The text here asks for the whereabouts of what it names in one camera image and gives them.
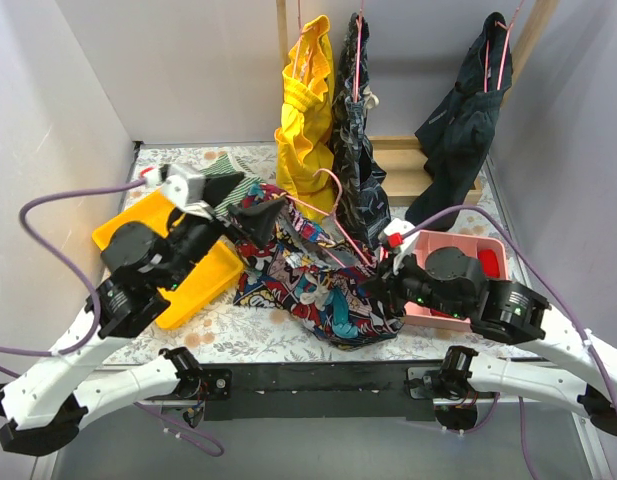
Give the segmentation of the colourful comic print shorts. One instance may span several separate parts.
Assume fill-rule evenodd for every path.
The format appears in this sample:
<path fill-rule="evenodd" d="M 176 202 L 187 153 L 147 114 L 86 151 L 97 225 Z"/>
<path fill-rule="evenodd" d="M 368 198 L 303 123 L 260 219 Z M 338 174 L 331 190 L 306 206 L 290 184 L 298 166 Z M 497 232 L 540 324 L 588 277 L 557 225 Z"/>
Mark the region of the colourful comic print shorts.
<path fill-rule="evenodd" d="M 376 273 L 371 250 L 356 244 L 370 260 L 365 265 L 349 243 L 335 241 L 275 185 L 253 185 L 240 205 L 256 207 L 274 200 L 280 200 L 283 208 L 271 240 L 262 248 L 249 241 L 235 244 L 246 271 L 233 304 L 282 309 L 315 337 L 342 350 L 397 337 L 401 319 L 362 288 Z"/>

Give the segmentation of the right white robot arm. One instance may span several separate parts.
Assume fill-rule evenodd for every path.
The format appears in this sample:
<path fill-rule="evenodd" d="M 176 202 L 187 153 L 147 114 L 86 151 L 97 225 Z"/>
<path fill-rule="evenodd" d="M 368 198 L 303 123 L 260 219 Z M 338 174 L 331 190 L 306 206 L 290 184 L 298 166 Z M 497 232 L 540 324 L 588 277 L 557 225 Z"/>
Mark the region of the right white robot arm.
<path fill-rule="evenodd" d="M 436 397 L 504 393 L 549 403 L 590 420 L 617 436 L 617 349 L 579 332 L 548 300 L 527 286 L 488 277 L 481 263 L 455 247 L 415 256 L 391 256 L 363 284 L 388 313 L 408 303 L 466 319 L 470 330 L 547 361 L 540 367 L 452 346 L 441 367 L 414 384 Z"/>

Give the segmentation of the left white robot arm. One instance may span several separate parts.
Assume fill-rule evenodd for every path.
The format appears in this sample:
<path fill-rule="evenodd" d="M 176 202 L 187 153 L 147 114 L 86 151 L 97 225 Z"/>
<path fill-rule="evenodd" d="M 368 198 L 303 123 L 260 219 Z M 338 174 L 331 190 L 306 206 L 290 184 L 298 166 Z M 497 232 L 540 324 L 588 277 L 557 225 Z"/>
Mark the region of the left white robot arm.
<path fill-rule="evenodd" d="M 177 290 L 221 238 L 263 246 L 272 237 L 282 199 L 233 206 L 227 216 L 216 213 L 242 179 L 239 172 L 148 169 L 134 181 L 135 187 L 155 187 L 173 204 L 168 232 L 160 235 L 139 221 L 121 225 L 101 254 L 109 275 L 88 286 L 71 326 L 50 349 L 35 353 L 26 372 L 0 384 L 5 452 L 55 453 L 97 419 L 153 397 L 227 397 L 217 381 L 229 372 L 205 370 L 184 347 L 163 349 L 153 361 L 104 379 L 92 373 L 168 310 L 166 293 Z"/>

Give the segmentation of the pink wire hanger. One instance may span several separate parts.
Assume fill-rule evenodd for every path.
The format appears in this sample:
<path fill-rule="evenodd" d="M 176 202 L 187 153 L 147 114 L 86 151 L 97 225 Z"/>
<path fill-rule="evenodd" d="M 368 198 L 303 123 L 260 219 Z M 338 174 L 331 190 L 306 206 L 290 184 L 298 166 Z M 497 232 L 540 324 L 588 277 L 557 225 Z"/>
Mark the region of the pink wire hanger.
<path fill-rule="evenodd" d="M 295 198 L 291 195 L 289 195 L 288 193 L 284 194 L 284 197 L 296 204 L 302 205 L 304 207 L 307 207 L 310 210 L 313 210 L 317 213 L 322 214 L 325 218 L 330 218 L 333 222 L 334 225 L 336 226 L 336 228 L 339 230 L 339 232 L 342 234 L 342 236 L 344 237 L 344 239 L 348 242 L 348 244 L 352 247 L 352 249 L 354 250 L 354 252 L 357 254 L 358 258 L 361 260 L 361 262 L 366 265 L 367 267 L 371 267 L 372 264 L 370 262 L 370 260 L 366 257 L 366 255 L 363 253 L 363 251 L 357 246 L 355 240 L 348 234 L 348 232 L 345 230 L 345 228 L 341 225 L 341 223 L 339 222 L 336 212 L 337 212 L 337 207 L 339 206 L 339 202 L 341 200 L 342 197 L 342 193 L 343 193 L 343 187 L 342 184 L 339 180 L 339 178 L 330 170 L 327 168 L 319 168 L 315 173 L 314 176 L 319 176 L 320 174 L 327 174 L 330 179 L 332 180 L 332 182 L 335 184 L 336 186 L 336 197 L 333 203 L 333 206 L 331 208 L 330 211 L 326 212 L 322 209 L 319 209 L 309 203 L 306 203 L 298 198 Z"/>

